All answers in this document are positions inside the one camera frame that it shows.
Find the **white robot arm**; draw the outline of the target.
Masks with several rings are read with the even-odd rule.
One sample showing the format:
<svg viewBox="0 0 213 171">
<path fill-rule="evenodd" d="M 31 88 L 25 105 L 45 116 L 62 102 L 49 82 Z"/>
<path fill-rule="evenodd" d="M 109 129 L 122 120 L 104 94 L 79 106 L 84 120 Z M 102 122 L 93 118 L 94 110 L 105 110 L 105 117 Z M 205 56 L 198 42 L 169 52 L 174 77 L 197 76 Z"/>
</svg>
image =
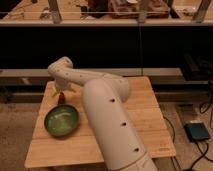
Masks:
<svg viewBox="0 0 213 171">
<path fill-rule="evenodd" d="M 123 105 L 131 94 L 119 75 L 74 69 L 68 57 L 48 66 L 58 92 L 82 86 L 82 105 L 110 171 L 158 171 Z"/>
</svg>

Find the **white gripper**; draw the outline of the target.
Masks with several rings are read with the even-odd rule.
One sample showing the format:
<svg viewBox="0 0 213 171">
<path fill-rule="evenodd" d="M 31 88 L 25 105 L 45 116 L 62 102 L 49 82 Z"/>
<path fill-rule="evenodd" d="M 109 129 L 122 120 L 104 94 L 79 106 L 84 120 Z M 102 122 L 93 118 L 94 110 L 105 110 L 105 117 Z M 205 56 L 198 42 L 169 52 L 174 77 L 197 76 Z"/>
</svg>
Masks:
<svg viewBox="0 0 213 171">
<path fill-rule="evenodd" d="M 59 92 L 69 90 L 71 92 L 76 93 L 76 90 L 71 86 L 71 84 L 63 78 L 55 79 L 55 90 L 52 93 L 52 97 L 55 97 L 59 94 Z"/>
</svg>

